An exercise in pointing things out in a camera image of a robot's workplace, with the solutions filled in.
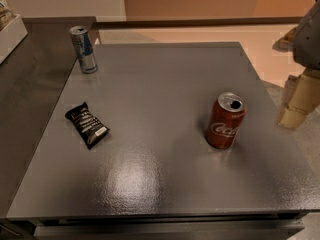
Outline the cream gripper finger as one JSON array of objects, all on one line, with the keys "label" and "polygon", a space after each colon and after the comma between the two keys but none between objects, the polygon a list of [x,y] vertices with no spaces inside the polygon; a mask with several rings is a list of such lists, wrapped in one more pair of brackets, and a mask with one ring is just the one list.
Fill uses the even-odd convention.
[{"label": "cream gripper finger", "polygon": [[293,41],[295,38],[296,30],[297,30],[297,28],[294,27],[293,29],[288,31],[283,37],[278,39],[275,42],[275,47],[280,50],[291,50],[293,47]]},{"label": "cream gripper finger", "polygon": [[320,71],[306,68],[299,76],[290,75],[285,83],[277,124],[298,128],[320,105]]}]

